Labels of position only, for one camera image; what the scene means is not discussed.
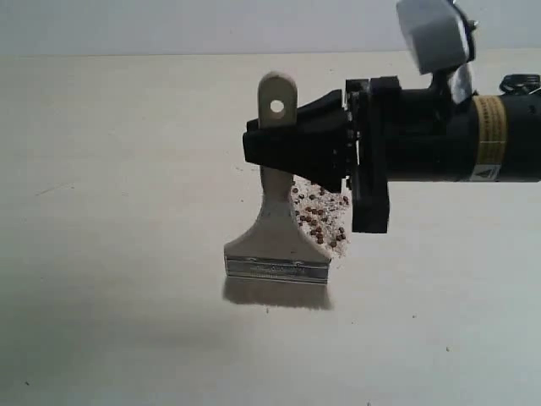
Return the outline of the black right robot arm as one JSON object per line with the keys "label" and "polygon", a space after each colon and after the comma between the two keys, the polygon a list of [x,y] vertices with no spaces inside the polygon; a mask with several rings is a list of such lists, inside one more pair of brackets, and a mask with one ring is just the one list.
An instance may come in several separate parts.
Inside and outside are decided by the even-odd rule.
{"label": "black right robot arm", "polygon": [[540,97],[504,90],[454,102],[440,76],[404,90],[395,76],[348,80],[293,124],[250,121],[247,162],[352,193],[352,230],[385,233],[391,182],[538,182]]}

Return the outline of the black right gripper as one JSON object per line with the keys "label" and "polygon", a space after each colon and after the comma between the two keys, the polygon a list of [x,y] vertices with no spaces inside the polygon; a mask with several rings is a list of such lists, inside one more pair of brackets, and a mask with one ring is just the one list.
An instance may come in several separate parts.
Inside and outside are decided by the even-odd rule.
{"label": "black right gripper", "polygon": [[342,90],[298,106],[296,92],[272,91],[263,121],[247,122],[246,162],[297,175],[330,192],[352,191],[352,231],[386,233],[391,182],[464,182],[476,156],[473,100],[456,104],[443,79],[402,89],[396,76],[347,80],[349,129]]}

